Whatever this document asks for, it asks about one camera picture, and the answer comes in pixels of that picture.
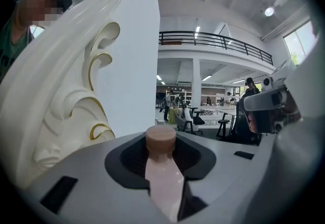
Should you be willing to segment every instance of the floor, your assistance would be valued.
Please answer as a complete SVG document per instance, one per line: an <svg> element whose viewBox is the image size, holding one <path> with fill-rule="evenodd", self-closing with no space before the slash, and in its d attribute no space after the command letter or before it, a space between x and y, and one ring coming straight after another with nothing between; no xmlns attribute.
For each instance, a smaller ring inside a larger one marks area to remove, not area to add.
<svg viewBox="0 0 325 224"><path fill-rule="evenodd" d="M164 112L159 112L159 108L156 108L156 115L155 118L158 120L163 120L164 119ZM231 116L226 115L225 119L229 119L231 120ZM175 124L169 124L167 122L164 123L165 125L171 126L172 128L174 128L175 130L177 130L177 126ZM202 129L203 134L202 136L205 138L209 138L209 139L213 139L216 140L216 135L218 132L218 129Z"/></svg>

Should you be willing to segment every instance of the balcony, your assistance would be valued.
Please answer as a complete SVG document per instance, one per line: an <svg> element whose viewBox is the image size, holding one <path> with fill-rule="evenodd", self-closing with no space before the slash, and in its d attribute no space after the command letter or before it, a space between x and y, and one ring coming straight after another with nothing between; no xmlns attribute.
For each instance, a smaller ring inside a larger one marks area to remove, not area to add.
<svg viewBox="0 0 325 224"><path fill-rule="evenodd" d="M201 45L217 47L224 51L238 51L248 56L253 56L268 64L273 65L272 56L248 43L236 39L203 32L194 31L161 31L159 33L160 45Z"/></svg>

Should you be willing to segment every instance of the gray surface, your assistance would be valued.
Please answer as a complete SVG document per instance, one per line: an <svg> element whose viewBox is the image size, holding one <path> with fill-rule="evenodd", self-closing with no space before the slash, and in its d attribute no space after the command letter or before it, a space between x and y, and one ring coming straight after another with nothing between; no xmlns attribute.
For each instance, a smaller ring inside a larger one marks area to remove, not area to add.
<svg viewBox="0 0 325 224"><path fill-rule="evenodd" d="M35 180L27 192L39 201L62 175L67 175L79 180L58 215L71 223L169 223L147 191L123 188L104 167L109 151L139 134L76 151ZM256 147L178 134L210 148L217 157L215 167L204 180L190 182L193 194L212 204L182 222L229 223L236 215L235 206L242 201L248 204L247 194L256 189L268 162L273 137L267 136ZM253 160L247 160L233 155L238 150L258 152Z"/></svg>

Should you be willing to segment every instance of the bottle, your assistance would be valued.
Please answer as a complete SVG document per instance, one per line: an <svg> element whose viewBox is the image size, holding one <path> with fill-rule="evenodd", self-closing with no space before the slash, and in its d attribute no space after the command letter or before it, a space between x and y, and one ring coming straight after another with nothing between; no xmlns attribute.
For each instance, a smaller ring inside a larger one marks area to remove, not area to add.
<svg viewBox="0 0 325 224"><path fill-rule="evenodd" d="M173 159L175 142L176 132L169 126L155 125L146 132L149 157L145 178L150 182L150 197L171 222L177 222L184 185L184 176Z"/></svg>

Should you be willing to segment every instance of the person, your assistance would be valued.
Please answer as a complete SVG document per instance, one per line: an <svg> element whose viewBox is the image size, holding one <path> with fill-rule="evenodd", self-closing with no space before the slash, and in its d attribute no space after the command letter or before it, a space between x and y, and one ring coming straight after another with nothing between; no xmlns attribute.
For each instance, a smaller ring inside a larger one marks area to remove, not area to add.
<svg viewBox="0 0 325 224"><path fill-rule="evenodd" d="M225 97L224 102L227 103L228 105L230 104L231 98Z"/></svg>
<svg viewBox="0 0 325 224"><path fill-rule="evenodd" d="M259 93L259 89L255 86L252 78L247 78L246 83L247 83L248 89L246 89L245 94L243 95L243 98Z"/></svg>
<svg viewBox="0 0 325 224"><path fill-rule="evenodd" d="M19 0L0 31L0 83L15 59L33 40L29 27L46 20L46 15L65 12L72 0Z"/></svg>
<svg viewBox="0 0 325 224"><path fill-rule="evenodd" d="M207 97L207 105L210 105L211 106L211 99L210 99L210 97Z"/></svg>
<svg viewBox="0 0 325 224"><path fill-rule="evenodd" d="M168 121L167 116L168 116L169 108L172 105L171 95L173 95L173 94L174 94L174 92L171 90L166 96L165 113L164 113L164 120L165 121Z"/></svg>

